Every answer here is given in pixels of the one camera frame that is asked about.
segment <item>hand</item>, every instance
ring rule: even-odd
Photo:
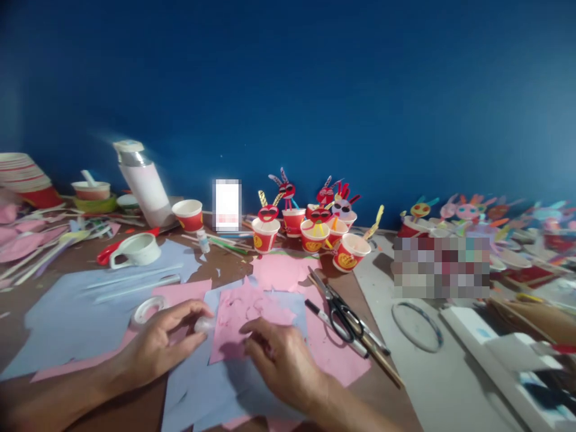
[[[309,415],[328,397],[329,377],[314,362],[296,327],[271,324],[264,318],[247,322],[240,333],[246,354],[278,399]]]
[[[205,333],[190,334],[171,346],[169,336],[202,315],[214,316],[204,302],[188,300],[152,316],[126,348],[103,364],[113,374],[114,391],[142,387],[190,356],[206,340]]]

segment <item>left hand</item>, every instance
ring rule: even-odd
[[[114,377],[115,391],[142,387],[190,356],[206,340],[205,333],[189,334],[174,345],[169,336],[200,316],[214,316],[200,300],[187,300],[153,315],[126,348],[102,364]]]

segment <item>tape roll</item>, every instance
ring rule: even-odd
[[[157,307],[158,311],[166,309],[169,307],[168,300],[164,296],[154,296],[150,297],[148,300],[143,302],[140,306],[136,308],[132,316],[130,317],[130,326],[135,330],[140,330],[146,324],[146,312],[150,309]]]

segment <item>mug handle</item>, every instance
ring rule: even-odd
[[[116,257],[122,255],[122,252],[120,252],[119,250],[114,251],[111,255],[110,255],[110,268],[115,270],[115,269],[119,269],[119,268],[123,268],[123,267],[129,267],[132,265],[132,263],[130,261],[126,261],[125,263],[122,264],[116,264]]]

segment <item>white thermos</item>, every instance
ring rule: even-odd
[[[162,186],[156,165],[144,155],[141,142],[124,140],[114,143],[120,171],[136,197],[150,228],[163,227],[175,221],[168,196]]]

